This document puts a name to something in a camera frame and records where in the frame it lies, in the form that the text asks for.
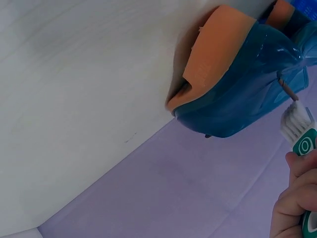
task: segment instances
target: green toothbrush handle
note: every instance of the green toothbrush handle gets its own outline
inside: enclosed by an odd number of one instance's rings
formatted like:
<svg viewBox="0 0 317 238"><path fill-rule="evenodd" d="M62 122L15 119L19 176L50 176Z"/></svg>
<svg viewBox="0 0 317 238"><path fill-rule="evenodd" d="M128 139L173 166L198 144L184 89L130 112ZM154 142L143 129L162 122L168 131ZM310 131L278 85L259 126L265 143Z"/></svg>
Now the green toothbrush handle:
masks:
<svg viewBox="0 0 317 238"><path fill-rule="evenodd" d="M293 152L298 155L306 155L316 149L315 139L317 131L309 129L294 145ZM303 238L317 238L317 212L306 211L303 216Z"/></svg>

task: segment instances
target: white surface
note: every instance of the white surface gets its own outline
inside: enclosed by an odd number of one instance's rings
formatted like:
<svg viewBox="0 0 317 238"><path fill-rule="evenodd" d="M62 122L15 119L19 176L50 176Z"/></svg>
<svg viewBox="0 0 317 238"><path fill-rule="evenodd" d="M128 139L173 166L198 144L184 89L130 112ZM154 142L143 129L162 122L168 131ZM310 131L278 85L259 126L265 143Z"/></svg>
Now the white surface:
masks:
<svg viewBox="0 0 317 238"><path fill-rule="evenodd" d="M20 233L15 233L12 235L4 236L1 238L43 238L42 235L39 233L37 228L23 231Z"/></svg>
<svg viewBox="0 0 317 238"><path fill-rule="evenodd" d="M36 227L166 124L177 39L220 2L0 0L0 236Z"/></svg>

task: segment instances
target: finger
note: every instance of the finger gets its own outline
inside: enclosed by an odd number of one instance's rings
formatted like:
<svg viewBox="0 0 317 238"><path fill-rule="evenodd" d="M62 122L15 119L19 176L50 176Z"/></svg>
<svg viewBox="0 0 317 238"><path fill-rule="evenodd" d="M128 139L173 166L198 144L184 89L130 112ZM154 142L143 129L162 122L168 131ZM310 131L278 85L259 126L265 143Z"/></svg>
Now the finger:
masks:
<svg viewBox="0 0 317 238"><path fill-rule="evenodd" d="M317 185L309 184L278 200L272 214L270 237L276 238L299 224L306 211L317 211Z"/></svg>
<svg viewBox="0 0 317 238"><path fill-rule="evenodd" d="M288 194L292 193L293 191L309 184L317 185L317 169L309 170L308 172L304 173L300 177L298 177L291 186L288 187L285 191L283 191L278 199L281 199Z"/></svg>
<svg viewBox="0 0 317 238"><path fill-rule="evenodd" d="M287 153L286 161L290 167L290 184L292 184L299 176L317 168L317 150L313 150L304 156L297 156L293 152Z"/></svg>
<svg viewBox="0 0 317 238"><path fill-rule="evenodd" d="M285 159L286 159L286 162L287 162L288 167L290 169L290 171L289 171L289 185L291 185L295 181L295 179L297 179L297 177L292 172L292 168L294 167L293 165L294 165L295 161L299 160L300 157L294 152L289 152L286 154Z"/></svg>
<svg viewBox="0 0 317 238"><path fill-rule="evenodd" d="M303 237L302 226L297 225L281 232L274 238L302 238L302 237Z"/></svg>

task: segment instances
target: orange foam pad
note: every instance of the orange foam pad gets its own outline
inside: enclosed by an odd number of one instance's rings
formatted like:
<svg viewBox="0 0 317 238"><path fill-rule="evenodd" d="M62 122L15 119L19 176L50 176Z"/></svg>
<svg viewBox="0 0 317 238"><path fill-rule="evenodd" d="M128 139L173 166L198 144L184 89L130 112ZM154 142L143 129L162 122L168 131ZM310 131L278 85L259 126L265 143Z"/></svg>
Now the orange foam pad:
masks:
<svg viewBox="0 0 317 238"><path fill-rule="evenodd" d="M221 80L255 21L227 5L213 12L200 29L183 73L190 85L167 103L169 111L203 96Z"/></svg>
<svg viewBox="0 0 317 238"><path fill-rule="evenodd" d="M295 8L285 0L278 0L266 20L266 24L282 31L291 19Z"/></svg>

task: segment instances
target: purple surface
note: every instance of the purple surface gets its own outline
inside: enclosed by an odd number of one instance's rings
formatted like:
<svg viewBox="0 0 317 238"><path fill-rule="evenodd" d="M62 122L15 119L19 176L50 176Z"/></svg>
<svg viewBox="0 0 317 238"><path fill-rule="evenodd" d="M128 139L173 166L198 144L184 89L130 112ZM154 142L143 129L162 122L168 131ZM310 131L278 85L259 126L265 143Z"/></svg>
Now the purple surface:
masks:
<svg viewBox="0 0 317 238"><path fill-rule="evenodd" d="M41 234L39 233L38 229L34 228L31 230L15 233L12 235L4 236L1 238L42 238Z"/></svg>
<svg viewBox="0 0 317 238"><path fill-rule="evenodd" d="M314 70L310 70L311 82ZM300 94L317 115L317 85ZM173 120L39 227L44 238L266 238L288 184L279 120L226 139Z"/></svg>

